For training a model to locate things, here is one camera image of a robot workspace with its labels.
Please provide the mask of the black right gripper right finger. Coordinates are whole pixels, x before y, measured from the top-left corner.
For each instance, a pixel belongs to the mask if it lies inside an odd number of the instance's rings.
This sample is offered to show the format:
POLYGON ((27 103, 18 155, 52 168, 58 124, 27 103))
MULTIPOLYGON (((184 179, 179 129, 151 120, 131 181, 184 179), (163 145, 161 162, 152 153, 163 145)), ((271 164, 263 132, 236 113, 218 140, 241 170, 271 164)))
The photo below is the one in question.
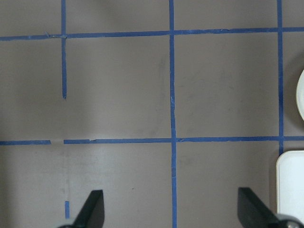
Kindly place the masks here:
POLYGON ((249 188, 239 187, 237 217, 243 228, 277 228, 279 220, 249 188))

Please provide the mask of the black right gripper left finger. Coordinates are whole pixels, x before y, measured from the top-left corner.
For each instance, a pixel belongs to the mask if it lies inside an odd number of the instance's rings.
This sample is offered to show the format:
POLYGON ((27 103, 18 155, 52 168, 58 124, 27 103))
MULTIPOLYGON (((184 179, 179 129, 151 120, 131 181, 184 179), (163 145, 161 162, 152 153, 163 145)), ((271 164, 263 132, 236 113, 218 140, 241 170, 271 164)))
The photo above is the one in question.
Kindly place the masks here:
POLYGON ((79 214, 72 223, 73 228, 102 228, 105 222, 103 190, 90 192, 79 214))

